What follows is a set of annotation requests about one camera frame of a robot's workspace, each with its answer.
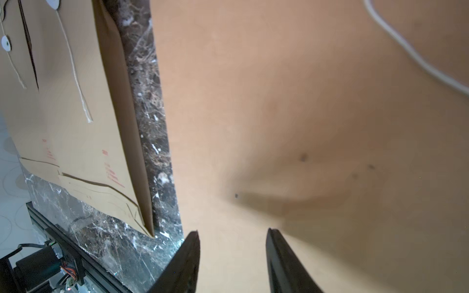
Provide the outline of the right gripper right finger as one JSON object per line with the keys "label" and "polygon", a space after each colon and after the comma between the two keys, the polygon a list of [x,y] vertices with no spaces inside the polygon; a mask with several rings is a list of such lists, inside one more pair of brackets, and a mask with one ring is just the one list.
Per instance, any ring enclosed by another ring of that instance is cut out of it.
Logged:
{"label": "right gripper right finger", "polygon": [[323,293],[277,229],[267,231],[266,258],[272,293]]}

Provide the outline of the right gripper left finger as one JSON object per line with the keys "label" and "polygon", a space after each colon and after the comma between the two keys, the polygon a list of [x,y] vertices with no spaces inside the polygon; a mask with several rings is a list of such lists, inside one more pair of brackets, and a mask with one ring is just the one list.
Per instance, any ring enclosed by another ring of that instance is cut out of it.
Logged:
{"label": "right gripper left finger", "polygon": [[199,264],[199,233],[192,231],[148,293],[195,293]]}

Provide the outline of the brown file envelope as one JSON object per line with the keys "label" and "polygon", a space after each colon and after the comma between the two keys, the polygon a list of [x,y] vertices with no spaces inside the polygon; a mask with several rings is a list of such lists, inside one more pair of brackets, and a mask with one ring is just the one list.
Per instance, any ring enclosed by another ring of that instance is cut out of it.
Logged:
{"label": "brown file envelope", "polygon": [[327,293],[469,290],[469,98],[363,1],[152,1],[200,293],[267,293],[277,228]]}
{"label": "brown file envelope", "polygon": [[102,1],[23,1],[58,184],[154,236],[149,182],[122,40]]}
{"label": "brown file envelope", "polygon": [[18,1],[1,1],[1,112],[31,174],[59,184],[59,166],[52,154],[34,63]]}

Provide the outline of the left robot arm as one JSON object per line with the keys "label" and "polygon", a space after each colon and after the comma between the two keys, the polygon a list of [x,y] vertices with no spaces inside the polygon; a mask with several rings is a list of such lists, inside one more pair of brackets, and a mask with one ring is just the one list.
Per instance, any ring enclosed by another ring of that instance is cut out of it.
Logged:
{"label": "left robot arm", "polygon": [[[37,251],[13,264],[11,258],[24,248]],[[56,244],[20,244],[1,258],[1,292],[52,293],[50,279],[61,271],[63,258],[64,251]]]}

